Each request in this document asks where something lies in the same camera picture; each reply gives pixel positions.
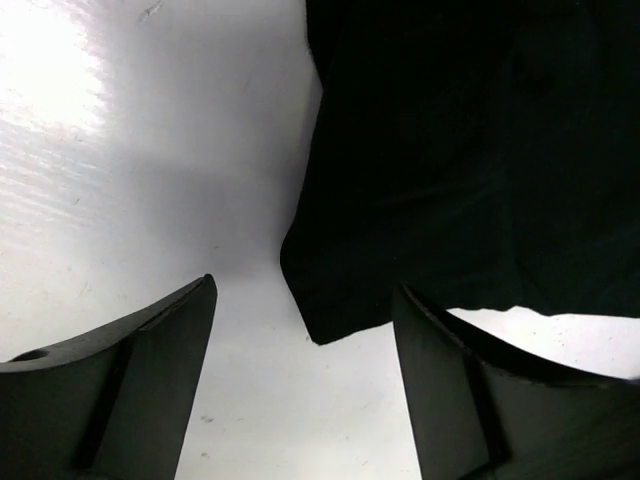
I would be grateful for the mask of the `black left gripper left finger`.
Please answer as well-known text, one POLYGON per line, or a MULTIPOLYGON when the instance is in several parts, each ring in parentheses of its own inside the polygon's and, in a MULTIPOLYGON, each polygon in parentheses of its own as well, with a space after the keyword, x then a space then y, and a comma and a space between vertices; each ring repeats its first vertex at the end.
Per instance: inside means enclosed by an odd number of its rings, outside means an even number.
POLYGON ((216 301, 205 275, 2 363, 2 478, 174 478, 216 301))

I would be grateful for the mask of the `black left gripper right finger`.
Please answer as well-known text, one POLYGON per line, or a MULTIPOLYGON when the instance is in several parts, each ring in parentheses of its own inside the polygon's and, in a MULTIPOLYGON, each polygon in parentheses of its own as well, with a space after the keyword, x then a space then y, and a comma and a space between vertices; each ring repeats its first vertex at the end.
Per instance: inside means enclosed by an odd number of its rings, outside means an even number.
POLYGON ((392 321, 425 479, 635 479, 639 383, 524 351, 398 288, 392 321))

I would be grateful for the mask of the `black t-shirt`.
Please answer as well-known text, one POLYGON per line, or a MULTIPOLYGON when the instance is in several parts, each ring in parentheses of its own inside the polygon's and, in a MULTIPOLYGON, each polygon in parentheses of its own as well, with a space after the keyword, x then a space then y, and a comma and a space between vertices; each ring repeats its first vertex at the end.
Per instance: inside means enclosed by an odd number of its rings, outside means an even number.
POLYGON ((280 264, 310 338, 445 309, 639 314, 635 1, 310 1, 322 85, 280 264))

